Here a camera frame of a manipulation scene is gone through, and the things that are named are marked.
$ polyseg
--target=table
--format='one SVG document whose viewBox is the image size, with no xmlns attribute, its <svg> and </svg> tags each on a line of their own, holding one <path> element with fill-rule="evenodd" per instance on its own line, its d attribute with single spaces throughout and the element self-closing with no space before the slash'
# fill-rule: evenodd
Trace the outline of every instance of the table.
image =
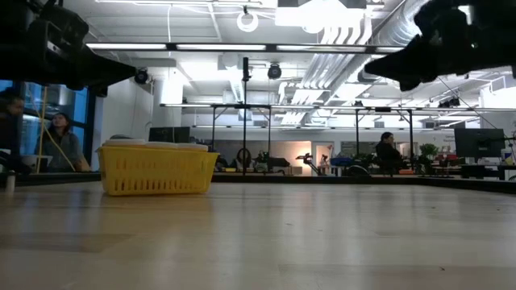
<svg viewBox="0 0 516 290">
<path fill-rule="evenodd" d="M 498 170 L 492 170 L 488 167 L 496 167 Z M 484 177 L 497 177 L 499 180 L 505 180 L 507 170 L 516 170 L 516 165 L 462 165 L 460 175 L 463 178 L 476 177 L 477 179 L 483 179 Z"/>
</svg>

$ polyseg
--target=man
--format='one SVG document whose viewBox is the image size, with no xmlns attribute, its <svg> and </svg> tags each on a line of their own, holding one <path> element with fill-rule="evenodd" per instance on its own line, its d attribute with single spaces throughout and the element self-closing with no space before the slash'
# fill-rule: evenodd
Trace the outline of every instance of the man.
<svg viewBox="0 0 516 290">
<path fill-rule="evenodd" d="M 23 115 L 25 101 L 13 89 L 0 93 L 0 149 L 7 149 L 10 155 L 0 151 L 0 163 L 11 170 L 30 173 L 31 169 L 19 157 L 18 118 Z"/>
<path fill-rule="evenodd" d="M 380 169 L 390 172 L 391 176 L 404 167 L 402 155 L 394 148 L 394 135 L 390 132 L 381 135 L 381 140 L 377 144 L 377 156 L 380 159 Z"/>
</svg>

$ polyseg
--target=security camera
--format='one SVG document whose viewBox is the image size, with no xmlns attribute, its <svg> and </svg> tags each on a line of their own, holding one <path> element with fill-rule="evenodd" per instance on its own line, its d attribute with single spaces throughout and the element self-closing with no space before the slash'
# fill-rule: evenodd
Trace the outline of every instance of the security camera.
<svg viewBox="0 0 516 290">
<path fill-rule="evenodd" d="M 139 85 L 146 85 L 151 81 L 146 68 L 139 68 L 135 75 L 135 82 Z"/>
<path fill-rule="evenodd" d="M 277 80 L 281 77 L 281 68 L 279 64 L 271 64 L 271 67 L 268 68 L 267 76 L 271 80 Z"/>
</svg>

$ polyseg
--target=person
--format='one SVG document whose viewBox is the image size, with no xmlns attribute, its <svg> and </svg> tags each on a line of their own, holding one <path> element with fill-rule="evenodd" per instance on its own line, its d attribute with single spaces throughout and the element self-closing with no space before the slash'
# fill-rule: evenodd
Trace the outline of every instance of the person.
<svg viewBox="0 0 516 290">
<path fill-rule="evenodd" d="M 29 174 L 31 168 L 22 163 L 19 155 L 19 118 L 25 100 L 12 88 L 0 93 L 0 164 L 15 172 Z"/>
<path fill-rule="evenodd" d="M 233 162 L 230 164 L 230 168 L 237 168 L 237 170 L 243 170 L 243 166 L 246 168 L 249 168 L 252 165 L 252 157 L 251 152 L 246 148 L 245 150 L 245 159 L 246 161 L 243 161 L 243 148 L 238 151 L 236 154 L 236 158 L 233 159 Z"/>
<path fill-rule="evenodd" d="M 23 115 L 25 101 L 13 89 L 0 93 L 0 148 L 19 155 L 18 120 Z"/>
<path fill-rule="evenodd" d="M 79 138 L 70 131 L 72 122 L 70 117 L 64 113 L 54 114 L 52 123 L 48 127 L 48 133 L 52 139 L 59 145 L 66 157 L 72 163 L 76 171 L 81 171 L 81 162 L 83 159 L 81 143 Z M 43 134 L 42 153 L 41 155 L 52 156 L 52 161 L 48 165 L 50 172 L 72 172 L 69 162 L 54 145 L 47 132 Z M 40 141 L 36 144 L 35 154 L 40 153 Z"/>
<path fill-rule="evenodd" d="M 377 156 L 381 161 L 383 169 L 399 170 L 402 167 L 402 155 L 394 147 L 394 134 L 385 132 L 377 144 Z"/>
</svg>

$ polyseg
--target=window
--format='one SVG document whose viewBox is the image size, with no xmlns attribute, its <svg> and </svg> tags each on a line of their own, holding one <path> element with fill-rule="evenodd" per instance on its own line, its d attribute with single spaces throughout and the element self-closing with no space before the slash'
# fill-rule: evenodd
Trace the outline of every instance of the window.
<svg viewBox="0 0 516 290">
<path fill-rule="evenodd" d="M 12 81 L 0 80 L 0 92 L 3 92 L 6 89 L 9 89 L 11 86 L 13 86 L 13 82 Z"/>
<path fill-rule="evenodd" d="M 41 111 L 44 100 L 44 87 L 38 84 L 26 83 L 25 92 L 25 108 L 32 111 Z M 86 123 L 87 104 L 87 89 L 72 91 L 65 85 L 50 85 L 47 87 L 45 115 L 48 117 L 55 113 L 65 113 L 74 122 Z"/>
<path fill-rule="evenodd" d="M 20 143 L 22 155 L 33 155 L 40 137 L 40 120 L 45 87 L 34 83 L 25 83 L 25 110 Z M 71 131 L 79 138 L 86 160 L 91 158 L 91 142 L 93 134 L 94 97 L 89 99 L 88 90 L 73 91 L 65 85 L 49 85 L 45 106 L 44 125 L 50 126 L 52 116 L 56 113 L 67 114 L 72 119 Z"/>
<path fill-rule="evenodd" d="M 50 121 L 45 120 L 44 125 L 49 126 Z M 40 137 L 40 128 L 40 120 L 37 117 L 26 114 L 23 116 L 22 140 L 19 148 L 21 155 L 33 155 L 35 153 Z"/>
</svg>

